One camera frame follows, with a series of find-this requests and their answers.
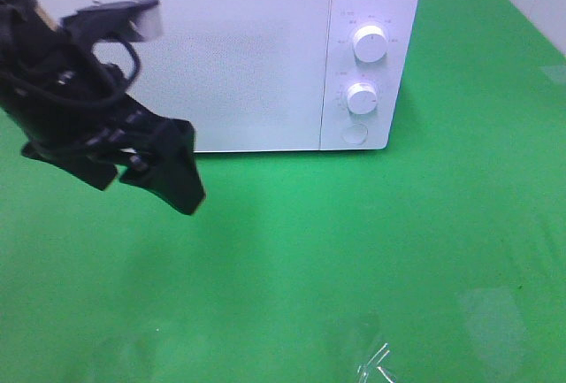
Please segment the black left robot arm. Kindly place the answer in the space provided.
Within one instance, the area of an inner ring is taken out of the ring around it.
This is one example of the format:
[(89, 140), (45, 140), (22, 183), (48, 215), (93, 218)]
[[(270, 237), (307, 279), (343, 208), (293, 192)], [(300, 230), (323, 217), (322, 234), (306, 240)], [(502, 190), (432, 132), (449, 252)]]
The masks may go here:
[(157, 0), (79, 9), (54, 20), (38, 0), (1, 0), (1, 107), (22, 130), (22, 155), (104, 190), (114, 180), (193, 214), (205, 191), (195, 129), (128, 93), (142, 62), (142, 22)]

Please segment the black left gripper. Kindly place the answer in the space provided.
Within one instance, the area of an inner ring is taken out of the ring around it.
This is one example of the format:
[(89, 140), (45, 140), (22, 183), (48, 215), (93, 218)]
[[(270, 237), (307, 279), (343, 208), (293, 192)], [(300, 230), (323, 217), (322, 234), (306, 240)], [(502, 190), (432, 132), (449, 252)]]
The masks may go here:
[(163, 119), (127, 90), (141, 70), (131, 42), (110, 40), (133, 61), (125, 75), (103, 64), (91, 46), (53, 34), (1, 37), (1, 107), (27, 137), (23, 157), (63, 170), (98, 190), (117, 177), (176, 211), (192, 215), (205, 198), (195, 157), (195, 130), (182, 119)]

